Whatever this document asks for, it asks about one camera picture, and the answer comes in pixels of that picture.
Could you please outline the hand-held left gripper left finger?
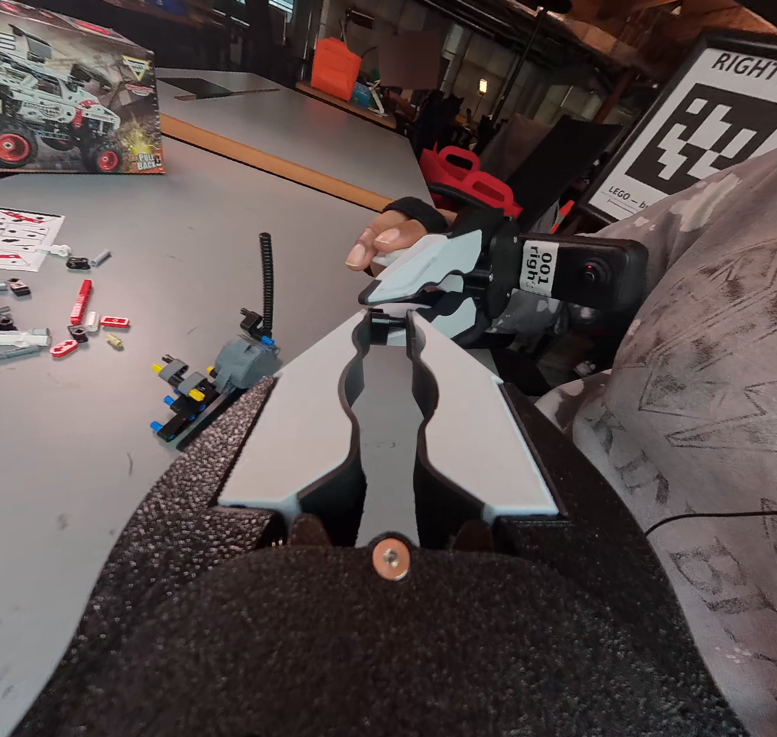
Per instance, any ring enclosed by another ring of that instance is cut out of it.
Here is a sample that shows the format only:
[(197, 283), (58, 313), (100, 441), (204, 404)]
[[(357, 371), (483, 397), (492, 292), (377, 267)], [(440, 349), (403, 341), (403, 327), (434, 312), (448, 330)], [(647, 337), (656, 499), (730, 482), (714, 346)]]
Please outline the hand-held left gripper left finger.
[(371, 324), (358, 311), (276, 373), (219, 506), (276, 512), (287, 527), (307, 513), (335, 546), (355, 546), (366, 479), (353, 405), (364, 390)]

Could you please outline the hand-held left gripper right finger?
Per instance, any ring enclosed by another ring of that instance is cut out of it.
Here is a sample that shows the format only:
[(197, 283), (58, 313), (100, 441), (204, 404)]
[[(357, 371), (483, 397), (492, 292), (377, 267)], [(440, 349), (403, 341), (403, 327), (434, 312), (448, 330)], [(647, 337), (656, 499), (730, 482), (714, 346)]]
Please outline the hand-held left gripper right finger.
[(406, 319), (412, 393), (422, 413), (413, 491), (422, 548), (446, 548), (469, 522), (558, 523), (549, 474), (504, 382), (416, 312)]

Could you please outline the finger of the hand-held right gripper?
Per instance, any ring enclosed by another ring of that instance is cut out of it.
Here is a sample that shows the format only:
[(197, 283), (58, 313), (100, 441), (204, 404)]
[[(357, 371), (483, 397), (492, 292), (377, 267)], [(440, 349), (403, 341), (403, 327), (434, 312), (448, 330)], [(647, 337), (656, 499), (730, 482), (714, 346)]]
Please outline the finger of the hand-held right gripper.
[(487, 328), (485, 292), (486, 286), (476, 276), (448, 275), (412, 296), (412, 304), (440, 334), (467, 347)]
[(411, 248), (377, 255), (383, 270), (358, 296), (363, 306), (408, 301), (427, 287), (462, 293), (464, 276), (471, 273), (482, 253), (482, 231), (452, 237), (428, 234)]

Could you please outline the small black toy brick connector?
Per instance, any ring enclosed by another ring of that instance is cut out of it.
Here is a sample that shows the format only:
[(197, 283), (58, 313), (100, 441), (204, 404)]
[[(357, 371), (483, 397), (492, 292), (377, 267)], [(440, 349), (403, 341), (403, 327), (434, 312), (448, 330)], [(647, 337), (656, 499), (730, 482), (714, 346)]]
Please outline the small black toy brick connector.
[(370, 309), (370, 345), (406, 346), (406, 317)]

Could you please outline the person's right hand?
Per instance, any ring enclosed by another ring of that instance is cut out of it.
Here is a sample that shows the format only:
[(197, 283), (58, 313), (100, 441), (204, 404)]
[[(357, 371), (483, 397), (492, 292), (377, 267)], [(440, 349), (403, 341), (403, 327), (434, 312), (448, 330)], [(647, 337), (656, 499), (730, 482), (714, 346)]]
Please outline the person's right hand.
[(364, 230), (350, 251), (346, 266), (374, 275), (379, 266), (376, 255), (411, 248), (428, 234), (445, 234), (456, 219), (456, 212), (439, 210), (418, 198), (400, 198), (390, 204)]

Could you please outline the grey and black toy brick assembly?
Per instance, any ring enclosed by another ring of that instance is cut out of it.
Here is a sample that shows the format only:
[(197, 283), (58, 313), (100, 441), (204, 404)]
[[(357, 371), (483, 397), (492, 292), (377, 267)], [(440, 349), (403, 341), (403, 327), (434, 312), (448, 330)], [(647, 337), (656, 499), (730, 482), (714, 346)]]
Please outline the grey and black toy brick assembly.
[(241, 395), (280, 368), (280, 349), (273, 339), (274, 256), (271, 235), (259, 235), (263, 276), (263, 312), (242, 308), (239, 334), (225, 343), (206, 373), (163, 355), (154, 373), (172, 392), (164, 398), (170, 409), (167, 422), (152, 421), (151, 430), (163, 442), (178, 441), (183, 451), (201, 431), (234, 404)]

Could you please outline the red plastic crate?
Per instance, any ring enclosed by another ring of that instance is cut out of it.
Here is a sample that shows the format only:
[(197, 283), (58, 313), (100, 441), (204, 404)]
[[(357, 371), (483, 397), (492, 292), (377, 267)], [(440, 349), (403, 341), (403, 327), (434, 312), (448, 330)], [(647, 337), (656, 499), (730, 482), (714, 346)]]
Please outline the red plastic crate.
[(510, 186), (481, 170), (479, 157), (469, 149), (423, 149), (419, 165), (436, 208), (453, 212), (466, 206), (489, 206), (502, 209), (512, 219), (522, 212)]

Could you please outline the grey printed hoodie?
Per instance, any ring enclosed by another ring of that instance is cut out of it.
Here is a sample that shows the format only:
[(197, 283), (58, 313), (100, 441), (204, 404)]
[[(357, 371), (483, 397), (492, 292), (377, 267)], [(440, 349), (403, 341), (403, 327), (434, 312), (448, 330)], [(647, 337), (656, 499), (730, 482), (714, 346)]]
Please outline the grey printed hoodie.
[(726, 391), (712, 370), (596, 373), (537, 408), (633, 514), (695, 645), (752, 735), (775, 735), (776, 380)]

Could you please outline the orange bag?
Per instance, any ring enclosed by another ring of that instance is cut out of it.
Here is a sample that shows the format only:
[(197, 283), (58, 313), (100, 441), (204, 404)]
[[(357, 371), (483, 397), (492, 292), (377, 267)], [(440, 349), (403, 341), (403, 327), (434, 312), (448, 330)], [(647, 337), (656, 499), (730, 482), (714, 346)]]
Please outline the orange bag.
[(361, 57), (335, 37), (317, 40), (310, 86), (332, 98), (349, 102), (361, 68)]

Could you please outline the lego instruction sheet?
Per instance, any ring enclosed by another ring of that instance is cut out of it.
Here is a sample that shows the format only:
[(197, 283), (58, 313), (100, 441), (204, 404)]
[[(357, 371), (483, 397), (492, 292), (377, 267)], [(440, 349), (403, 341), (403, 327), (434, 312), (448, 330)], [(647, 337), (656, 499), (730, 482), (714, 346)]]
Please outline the lego instruction sheet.
[(64, 220), (60, 214), (1, 208), (1, 269), (38, 272)]

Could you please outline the monster truck toy box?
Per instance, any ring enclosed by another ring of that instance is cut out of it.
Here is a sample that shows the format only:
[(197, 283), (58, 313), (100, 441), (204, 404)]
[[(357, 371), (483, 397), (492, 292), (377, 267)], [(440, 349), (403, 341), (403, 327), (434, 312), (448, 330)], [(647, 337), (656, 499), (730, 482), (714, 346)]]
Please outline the monster truck toy box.
[(164, 174), (154, 53), (1, 0), (1, 169)]

